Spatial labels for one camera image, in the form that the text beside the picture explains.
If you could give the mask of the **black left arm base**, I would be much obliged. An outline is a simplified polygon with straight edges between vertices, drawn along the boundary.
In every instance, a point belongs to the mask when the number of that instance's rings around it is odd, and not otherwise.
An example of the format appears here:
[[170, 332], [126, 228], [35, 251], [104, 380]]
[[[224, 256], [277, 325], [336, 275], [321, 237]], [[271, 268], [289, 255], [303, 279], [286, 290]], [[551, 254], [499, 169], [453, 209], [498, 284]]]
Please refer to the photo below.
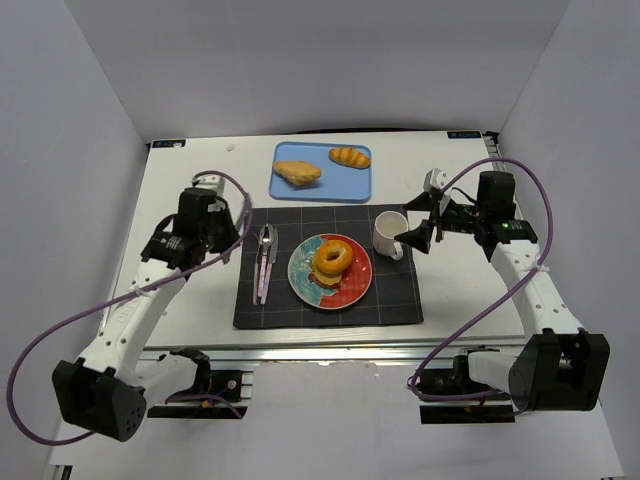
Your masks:
[[252, 395], [253, 372], [213, 370], [208, 395], [221, 400], [198, 397], [195, 400], [159, 404], [151, 408], [148, 418], [183, 420], [239, 420], [244, 417]]

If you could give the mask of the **white ceramic mug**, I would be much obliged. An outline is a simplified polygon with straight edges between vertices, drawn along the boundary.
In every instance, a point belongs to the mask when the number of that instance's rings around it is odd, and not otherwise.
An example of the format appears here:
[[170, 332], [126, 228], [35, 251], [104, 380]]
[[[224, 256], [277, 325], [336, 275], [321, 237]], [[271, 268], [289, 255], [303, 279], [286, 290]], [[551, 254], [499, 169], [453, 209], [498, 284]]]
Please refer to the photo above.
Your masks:
[[397, 235], [406, 233], [409, 224], [405, 216], [395, 211], [385, 211], [374, 221], [373, 246], [376, 252], [395, 261], [403, 258], [403, 247], [395, 239]]

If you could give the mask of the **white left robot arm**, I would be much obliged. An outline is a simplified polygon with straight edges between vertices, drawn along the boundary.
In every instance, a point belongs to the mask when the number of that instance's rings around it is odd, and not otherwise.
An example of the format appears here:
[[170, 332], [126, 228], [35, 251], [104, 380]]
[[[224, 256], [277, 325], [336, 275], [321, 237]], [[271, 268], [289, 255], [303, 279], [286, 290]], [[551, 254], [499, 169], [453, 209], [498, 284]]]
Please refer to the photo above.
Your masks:
[[132, 299], [111, 308], [105, 326], [74, 362], [55, 367], [52, 381], [66, 422], [124, 442], [156, 404], [173, 395], [209, 393], [210, 360], [198, 350], [172, 350], [144, 369], [137, 364], [190, 269], [239, 238], [223, 190], [217, 184], [181, 193], [177, 212], [157, 225], [141, 253]]

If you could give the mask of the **orange glazed donut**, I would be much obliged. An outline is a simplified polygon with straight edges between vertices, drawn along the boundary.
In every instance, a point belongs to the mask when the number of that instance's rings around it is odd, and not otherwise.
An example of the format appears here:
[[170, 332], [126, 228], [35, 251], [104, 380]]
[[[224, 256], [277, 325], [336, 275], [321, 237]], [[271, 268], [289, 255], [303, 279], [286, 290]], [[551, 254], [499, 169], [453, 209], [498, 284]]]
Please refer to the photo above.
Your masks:
[[312, 258], [315, 268], [329, 275], [342, 273], [351, 265], [352, 260], [352, 247], [342, 240], [327, 240]]

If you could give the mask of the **brown cake slice bread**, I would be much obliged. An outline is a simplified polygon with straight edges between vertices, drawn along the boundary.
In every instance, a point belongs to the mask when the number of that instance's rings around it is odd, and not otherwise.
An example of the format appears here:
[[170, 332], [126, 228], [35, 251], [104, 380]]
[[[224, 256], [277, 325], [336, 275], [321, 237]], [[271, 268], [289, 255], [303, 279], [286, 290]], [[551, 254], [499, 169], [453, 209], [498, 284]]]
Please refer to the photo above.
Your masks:
[[342, 281], [342, 274], [326, 274], [322, 271], [312, 270], [309, 279], [326, 289], [337, 289]]

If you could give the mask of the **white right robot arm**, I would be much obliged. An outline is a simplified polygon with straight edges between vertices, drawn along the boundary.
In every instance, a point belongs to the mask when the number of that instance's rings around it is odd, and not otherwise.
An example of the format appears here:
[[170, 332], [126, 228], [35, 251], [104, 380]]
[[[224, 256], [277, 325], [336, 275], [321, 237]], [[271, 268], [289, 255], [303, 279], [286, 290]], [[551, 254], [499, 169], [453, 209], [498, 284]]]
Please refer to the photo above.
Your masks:
[[519, 350], [479, 346], [461, 351], [445, 373], [429, 368], [409, 380], [418, 397], [431, 401], [485, 399], [506, 394], [519, 411], [590, 411], [597, 403], [610, 346], [589, 333], [571, 313], [541, 264], [538, 238], [526, 220], [516, 217], [512, 174], [480, 174], [476, 199], [451, 200], [445, 174], [433, 169], [423, 192], [405, 204], [428, 219], [397, 241], [423, 253], [447, 232], [465, 233], [501, 277], [525, 334]]

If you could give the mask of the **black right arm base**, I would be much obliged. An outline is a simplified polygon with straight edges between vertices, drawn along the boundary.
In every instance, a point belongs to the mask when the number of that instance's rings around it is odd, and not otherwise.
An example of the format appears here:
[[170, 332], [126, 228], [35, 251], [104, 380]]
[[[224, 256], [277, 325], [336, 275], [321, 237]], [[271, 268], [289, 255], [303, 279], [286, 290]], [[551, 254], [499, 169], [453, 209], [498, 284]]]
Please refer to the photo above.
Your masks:
[[510, 397], [505, 393], [480, 396], [490, 386], [473, 381], [469, 374], [469, 356], [476, 352], [498, 352], [497, 348], [480, 345], [461, 350], [452, 359], [449, 368], [422, 370], [416, 380], [410, 377], [407, 385], [415, 383], [420, 395], [434, 396], [435, 400], [420, 405], [423, 425], [472, 425], [514, 423], [518, 415]]

